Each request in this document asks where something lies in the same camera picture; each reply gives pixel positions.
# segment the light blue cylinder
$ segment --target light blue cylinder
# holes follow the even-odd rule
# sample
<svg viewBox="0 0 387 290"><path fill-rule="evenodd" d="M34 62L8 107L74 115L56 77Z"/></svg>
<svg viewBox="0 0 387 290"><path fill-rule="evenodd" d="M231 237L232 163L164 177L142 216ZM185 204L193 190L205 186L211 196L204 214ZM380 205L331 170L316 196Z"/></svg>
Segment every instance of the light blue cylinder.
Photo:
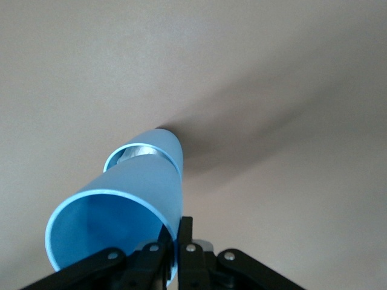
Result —
<svg viewBox="0 0 387 290"><path fill-rule="evenodd" d="M51 215L45 246L58 271L104 248L130 255L157 240L165 225L176 242L183 214L183 153L176 136L147 131L115 150L104 173L72 195ZM172 267L172 278L177 261Z"/></svg>

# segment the beige surface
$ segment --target beige surface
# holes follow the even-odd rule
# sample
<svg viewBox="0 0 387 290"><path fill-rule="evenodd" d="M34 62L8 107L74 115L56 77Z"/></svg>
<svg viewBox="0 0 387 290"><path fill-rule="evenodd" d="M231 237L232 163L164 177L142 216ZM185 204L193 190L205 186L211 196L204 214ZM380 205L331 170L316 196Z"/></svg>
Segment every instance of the beige surface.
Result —
<svg viewBox="0 0 387 290"><path fill-rule="evenodd" d="M184 213L308 289L387 288L385 1L0 2L0 287L51 212L164 126Z"/></svg>

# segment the bolt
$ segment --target bolt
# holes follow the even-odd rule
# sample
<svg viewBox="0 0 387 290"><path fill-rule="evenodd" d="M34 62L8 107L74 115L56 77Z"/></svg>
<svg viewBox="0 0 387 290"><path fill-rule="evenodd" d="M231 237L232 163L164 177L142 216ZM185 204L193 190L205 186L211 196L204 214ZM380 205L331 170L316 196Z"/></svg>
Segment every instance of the bolt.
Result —
<svg viewBox="0 0 387 290"><path fill-rule="evenodd" d="M196 246L190 243L187 246L186 250L187 250L187 252L194 252L194 251L196 251Z"/></svg>
<svg viewBox="0 0 387 290"><path fill-rule="evenodd" d="M108 259L109 260L114 260L118 256L119 256L119 254L117 252L111 252L110 254L108 254Z"/></svg>
<svg viewBox="0 0 387 290"><path fill-rule="evenodd" d="M231 252L226 252L226 253L224 253L224 258L228 261L234 261L235 255Z"/></svg>
<svg viewBox="0 0 387 290"><path fill-rule="evenodd" d="M149 250L150 250L151 252L156 252L156 251L158 251L158 249L159 249L158 245L151 245L151 246L149 247Z"/></svg>

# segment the black metal bracket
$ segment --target black metal bracket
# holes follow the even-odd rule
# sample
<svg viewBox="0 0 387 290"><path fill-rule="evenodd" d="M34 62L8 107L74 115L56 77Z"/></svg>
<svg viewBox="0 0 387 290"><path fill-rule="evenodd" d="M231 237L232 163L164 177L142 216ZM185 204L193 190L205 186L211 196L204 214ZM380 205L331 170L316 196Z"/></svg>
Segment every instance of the black metal bracket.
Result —
<svg viewBox="0 0 387 290"><path fill-rule="evenodd" d="M163 227L158 240L126 256L108 248L22 290L165 290L177 247L179 290L304 290L237 249L215 256L210 243L192 239L192 217L182 217L174 244Z"/></svg>

